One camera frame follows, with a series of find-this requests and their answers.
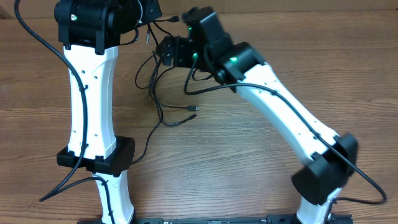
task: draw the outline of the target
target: wooden table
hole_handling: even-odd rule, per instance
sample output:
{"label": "wooden table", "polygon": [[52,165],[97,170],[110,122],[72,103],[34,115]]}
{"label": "wooden table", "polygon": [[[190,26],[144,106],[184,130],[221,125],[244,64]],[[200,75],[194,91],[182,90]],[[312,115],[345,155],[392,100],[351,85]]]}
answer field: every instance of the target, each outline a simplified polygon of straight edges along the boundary
{"label": "wooden table", "polygon": [[[398,11],[280,12],[220,16],[235,42],[253,44],[285,86],[321,121],[360,142],[358,166],[387,192],[382,206],[341,202],[335,213],[356,223],[398,222]],[[58,49],[53,19],[28,25]],[[182,24],[162,24],[186,35]],[[67,68],[13,20],[0,21],[0,223],[76,223],[98,218],[94,183],[50,200],[38,199],[69,169],[55,155],[70,135]],[[120,48],[114,74],[115,133],[136,140],[136,157],[157,122],[148,92],[134,86],[154,43]],[[162,34],[156,31],[158,39]],[[153,66],[143,69],[141,85]],[[300,195],[290,176],[301,165],[276,129],[230,90],[199,96],[182,91],[187,69],[159,82],[164,103],[198,105],[198,117],[177,128],[160,127],[145,159],[129,169],[129,191],[138,217],[261,217],[294,213]],[[212,86],[195,82],[191,89]],[[168,121],[188,111],[166,110]],[[88,177],[79,170],[72,181]],[[343,196],[377,200],[358,174]]]}

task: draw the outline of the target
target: green led light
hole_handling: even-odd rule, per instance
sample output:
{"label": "green led light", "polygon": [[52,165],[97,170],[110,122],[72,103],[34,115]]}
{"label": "green led light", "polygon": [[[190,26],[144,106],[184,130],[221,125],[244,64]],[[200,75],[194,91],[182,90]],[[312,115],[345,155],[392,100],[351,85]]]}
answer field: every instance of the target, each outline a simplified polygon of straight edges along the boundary
{"label": "green led light", "polygon": [[188,27],[188,37],[190,38],[192,32],[192,27]]}
{"label": "green led light", "polygon": [[238,61],[238,58],[237,58],[237,57],[231,57],[230,60],[231,60],[232,62],[237,62],[237,61]]}

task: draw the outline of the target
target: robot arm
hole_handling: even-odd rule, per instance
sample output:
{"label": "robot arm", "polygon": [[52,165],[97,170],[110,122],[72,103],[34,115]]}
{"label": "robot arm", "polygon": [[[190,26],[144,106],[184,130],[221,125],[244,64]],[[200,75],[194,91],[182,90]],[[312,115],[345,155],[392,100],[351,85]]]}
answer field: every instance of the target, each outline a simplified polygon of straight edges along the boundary
{"label": "robot arm", "polygon": [[132,223],[134,207],[129,198],[127,169],[134,156],[134,139],[114,135],[113,73],[119,56],[120,35],[131,30],[138,32],[138,27],[160,17],[159,3],[144,0],[61,0],[54,14],[64,55],[85,86],[89,114],[86,121],[87,147],[81,164],[77,164],[84,135],[84,109],[81,90],[70,71],[72,130],[68,146],[57,154],[57,162],[66,167],[86,167],[93,177],[106,181],[109,193],[103,183],[96,180],[103,216],[95,223]]}
{"label": "robot arm", "polygon": [[[334,130],[316,119],[281,84],[271,66],[248,43],[234,45],[210,7],[191,10],[183,14],[183,19],[188,26],[188,38],[165,37],[157,47],[164,64],[173,63],[178,67],[189,67],[191,71],[199,68],[210,72],[218,83],[230,86],[258,108],[279,130],[304,165],[292,177],[294,186],[302,195],[296,214],[298,223],[324,223],[332,200],[353,173],[330,151],[328,145],[354,164],[358,142],[350,134],[339,137]],[[194,95],[198,92],[204,90],[188,92],[186,83],[185,93]]]}

